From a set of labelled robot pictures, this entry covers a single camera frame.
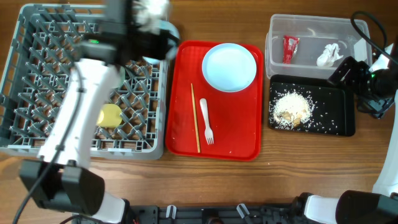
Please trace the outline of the white plastic fork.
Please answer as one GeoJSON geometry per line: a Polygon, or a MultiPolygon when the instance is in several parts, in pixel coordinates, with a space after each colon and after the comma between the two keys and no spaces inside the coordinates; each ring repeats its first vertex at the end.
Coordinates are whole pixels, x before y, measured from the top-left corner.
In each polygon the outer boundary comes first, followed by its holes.
{"type": "Polygon", "coordinates": [[[205,123],[205,138],[208,145],[214,144],[214,134],[210,127],[208,105],[205,98],[200,99],[200,108],[205,123]]]}

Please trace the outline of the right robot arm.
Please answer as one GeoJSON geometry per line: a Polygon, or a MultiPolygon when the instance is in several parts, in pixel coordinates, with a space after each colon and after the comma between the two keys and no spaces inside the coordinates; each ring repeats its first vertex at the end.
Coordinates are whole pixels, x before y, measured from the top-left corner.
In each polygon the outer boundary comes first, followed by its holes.
{"type": "MultiPolygon", "coordinates": [[[[349,57],[338,67],[343,74],[334,74],[332,79],[345,77],[348,87],[358,96],[365,99],[387,97],[391,99],[390,105],[396,105],[397,41],[390,54],[377,45],[374,47],[389,59],[390,68],[362,74],[359,71],[362,64],[349,57]]],[[[301,195],[292,205],[292,211],[300,211],[307,219],[318,223],[397,223],[397,120],[384,166],[372,192],[347,190],[338,198],[301,195]]]]}

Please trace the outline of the large light blue plate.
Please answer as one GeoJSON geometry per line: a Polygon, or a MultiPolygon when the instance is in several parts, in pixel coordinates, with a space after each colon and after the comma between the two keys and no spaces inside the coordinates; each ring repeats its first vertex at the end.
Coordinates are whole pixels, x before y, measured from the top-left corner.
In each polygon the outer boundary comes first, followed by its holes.
{"type": "Polygon", "coordinates": [[[224,43],[205,54],[201,69],[204,79],[214,89],[234,93],[244,90],[254,81],[257,64],[245,47],[224,43]]]}

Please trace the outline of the single wooden chopstick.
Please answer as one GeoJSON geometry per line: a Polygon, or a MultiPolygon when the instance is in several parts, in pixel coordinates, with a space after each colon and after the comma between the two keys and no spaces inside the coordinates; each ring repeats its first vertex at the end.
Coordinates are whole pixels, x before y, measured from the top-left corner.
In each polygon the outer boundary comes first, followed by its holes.
{"type": "Polygon", "coordinates": [[[196,111],[196,104],[195,104],[195,93],[194,93],[194,88],[193,84],[190,84],[190,89],[191,89],[191,96],[192,96],[192,108],[193,108],[193,120],[194,120],[194,125],[195,125],[195,138],[196,138],[196,144],[197,144],[197,151],[198,153],[201,153],[201,147],[200,147],[200,137],[198,133],[198,123],[197,123],[197,111],[196,111]]]}

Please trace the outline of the yellow plastic cup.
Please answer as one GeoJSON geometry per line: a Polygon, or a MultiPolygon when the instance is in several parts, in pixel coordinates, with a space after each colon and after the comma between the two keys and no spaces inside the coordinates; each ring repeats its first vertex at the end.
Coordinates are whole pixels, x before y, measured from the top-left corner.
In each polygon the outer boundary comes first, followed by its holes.
{"type": "Polygon", "coordinates": [[[122,121],[122,109],[115,104],[104,104],[99,112],[96,125],[104,128],[117,128],[122,121]]]}

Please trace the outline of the rice food scraps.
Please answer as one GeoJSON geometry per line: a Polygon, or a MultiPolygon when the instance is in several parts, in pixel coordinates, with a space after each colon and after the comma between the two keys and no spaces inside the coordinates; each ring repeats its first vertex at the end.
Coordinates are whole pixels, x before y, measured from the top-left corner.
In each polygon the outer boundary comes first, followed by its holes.
{"type": "Polygon", "coordinates": [[[311,121],[314,109],[315,103],[310,95],[295,91],[277,93],[270,103],[269,120],[277,129],[295,129],[311,121]]]}

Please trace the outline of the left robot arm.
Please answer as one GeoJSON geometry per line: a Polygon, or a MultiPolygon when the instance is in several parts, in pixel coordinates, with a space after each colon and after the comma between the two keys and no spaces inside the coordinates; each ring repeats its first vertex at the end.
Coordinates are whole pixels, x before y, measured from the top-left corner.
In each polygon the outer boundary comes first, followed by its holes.
{"type": "Polygon", "coordinates": [[[107,1],[99,31],[77,45],[69,86],[55,124],[35,160],[19,176],[26,200],[97,223],[135,223],[130,203],[105,191],[90,168],[90,149],[101,108],[131,60],[165,60],[179,38],[161,27],[168,1],[107,1]]]}

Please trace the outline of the small light blue bowl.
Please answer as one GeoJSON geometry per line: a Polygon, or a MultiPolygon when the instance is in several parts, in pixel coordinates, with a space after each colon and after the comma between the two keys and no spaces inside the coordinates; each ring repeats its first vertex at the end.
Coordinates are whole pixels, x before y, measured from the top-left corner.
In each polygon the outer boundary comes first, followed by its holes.
{"type": "Polygon", "coordinates": [[[169,42],[168,42],[171,48],[167,51],[165,59],[173,60],[176,57],[177,50],[181,41],[179,31],[172,23],[168,21],[161,21],[159,24],[159,28],[162,30],[169,31],[171,35],[171,37],[169,37],[169,42]]]}

